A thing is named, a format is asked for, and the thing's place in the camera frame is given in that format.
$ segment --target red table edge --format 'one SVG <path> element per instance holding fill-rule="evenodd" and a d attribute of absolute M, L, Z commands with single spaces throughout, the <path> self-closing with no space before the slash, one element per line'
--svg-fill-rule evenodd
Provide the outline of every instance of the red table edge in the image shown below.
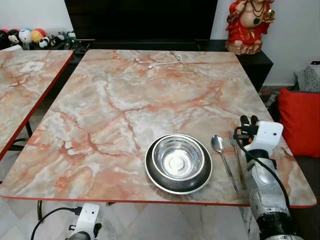
<path fill-rule="evenodd" d="M 0 161 L 2 160 L 2 158 L 4 157 L 4 155 L 6 154 L 6 152 L 8 151 L 8 149 L 11 147 L 11 145 L 14 143 L 15 139 L 17 138 L 17 136 L 19 135 L 19 133 L 21 132 L 21 130 L 24 128 L 24 126 L 27 124 L 27 122 L 29 121 L 29 119 L 31 118 L 32 114 L 34 114 L 34 112 L 36 111 L 36 109 L 38 108 L 38 106 L 41 104 L 41 102 L 44 100 L 45 96 L 48 94 L 48 92 L 51 90 L 51 88 L 53 87 L 53 85 L 56 83 L 56 81 L 58 80 L 58 78 L 61 76 L 61 74 L 65 71 L 67 65 L 69 64 L 71 58 L 74 56 L 74 52 L 72 52 L 72 54 L 70 55 L 70 57 L 67 59 L 67 61 L 65 61 L 64 65 L 62 66 L 62 68 L 60 69 L 60 71 L 56 74 L 56 76 L 54 77 L 54 79 L 51 81 L 51 83 L 49 84 L 49 86 L 46 88 L 46 90 L 43 92 L 43 94 L 40 96 L 40 98 L 38 99 L 38 101 L 35 103 L 35 105 L 33 106 L 33 108 L 30 110 L 30 112 L 28 113 L 28 115 L 25 117 L 25 119 L 22 121 L 22 123 L 20 124 L 20 126 L 16 129 L 16 131 L 14 132 L 14 134 L 12 135 L 12 137 L 10 138 L 10 140 L 7 142 L 7 144 L 4 146 L 4 148 L 2 149 L 2 151 L 0 152 Z"/>
<path fill-rule="evenodd" d="M 36 201 L 59 201 L 59 202 L 96 202 L 96 203 L 139 203 L 139 204 L 181 204 L 181 205 L 209 205 L 209 206 L 229 206 L 229 207 L 250 207 L 249 204 L 236 203 L 213 203 L 213 202 L 181 202 L 181 201 L 142 201 L 142 200 L 104 200 L 104 199 L 71 199 L 71 198 L 42 198 L 42 197 L 19 197 L 4 196 L 5 199 L 15 200 L 36 200 Z M 291 205 L 291 209 L 306 209 L 317 205 L 317 201 L 312 205 Z"/>

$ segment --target white cable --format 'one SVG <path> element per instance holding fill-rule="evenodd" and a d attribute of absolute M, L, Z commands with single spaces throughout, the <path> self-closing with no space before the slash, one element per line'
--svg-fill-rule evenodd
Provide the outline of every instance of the white cable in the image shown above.
<path fill-rule="evenodd" d="M 161 64 L 178 64 L 178 63 L 181 63 L 182 62 L 182 56 L 180 54 L 177 54 L 175 55 L 173 52 L 171 52 L 174 57 L 177 59 L 177 61 L 170 61 L 170 62 L 159 62 L 159 63 L 155 63 L 155 64 L 152 64 L 150 66 L 148 66 L 149 69 L 152 69 L 154 66 L 157 66 L 157 65 L 161 65 Z"/>

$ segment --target white wall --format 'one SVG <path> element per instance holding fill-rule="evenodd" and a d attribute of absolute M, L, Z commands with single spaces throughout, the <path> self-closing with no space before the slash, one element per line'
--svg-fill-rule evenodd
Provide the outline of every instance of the white wall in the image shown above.
<path fill-rule="evenodd" d="M 227 39 L 227 16 L 234 0 L 218 0 L 211 39 Z M 263 36 L 262 50 L 274 62 L 265 85 L 295 84 L 294 69 L 320 61 L 320 0 L 276 0 L 276 20 Z M 70 31 L 64 0 L 0 0 L 0 29 Z"/>
<path fill-rule="evenodd" d="M 0 29 L 73 30 L 64 0 L 0 0 Z"/>
<path fill-rule="evenodd" d="M 233 0 L 218 0 L 211 39 L 227 39 L 227 16 Z M 276 0 L 276 20 L 263 36 L 262 50 L 274 65 L 264 85 L 294 85 L 294 70 L 320 61 L 320 0 Z"/>

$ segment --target red cushion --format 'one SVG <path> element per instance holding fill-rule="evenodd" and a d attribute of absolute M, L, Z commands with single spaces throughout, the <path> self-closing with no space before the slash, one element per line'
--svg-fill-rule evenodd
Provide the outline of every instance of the red cushion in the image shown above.
<path fill-rule="evenodd" d="M 320 158 L 320 93 L 280 91 L 282 135 L 290 150 L 293 155 Z"/>

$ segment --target table leg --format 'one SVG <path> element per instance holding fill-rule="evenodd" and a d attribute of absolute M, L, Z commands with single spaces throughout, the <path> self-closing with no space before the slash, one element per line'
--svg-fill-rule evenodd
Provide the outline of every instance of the table leg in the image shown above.
<path fill-rule="evenodd" d="M 19 146 L 19 145 L 14 145 L 12 144 L 11 147 L 9 148 L 9 151 L 22 151 L 25 146 Z"/>
<path fill-rule="evenodd" d="M 15 144 L 15 143 L 17 143 L 17 142 L 24 142 L 24 141 L 26 141 L 27 139 L 26 138 L 18 138 L 18 139 L 16 139 L 16 140 L 14 140 L 13 141 L 13 143 Z"/>
<path fill-rule="evenodd" d="M 31 138 L 31 136 L 32 136 L 32 129 L 31 129 L 31 125 L 30 125 L 30 122 L 29 122 L 29 121 L 26 123 L 25 128 L 26 128 L 26 131 L 28 132 L 29 138 Z"/>
<path fill-rule="evenodd" d="M 106 202 L 106 203 L 105 203 L 105 205 L 106 205 L 107 207 L 111 206 L 112 204 L 115 204 L 115 202 Z"/>
<path fill-rule="evenodd" d="M 37 213 L 38 213 L 38 221 L 42 219 L 42 201 L 38 200 L 37 203 Z"/>

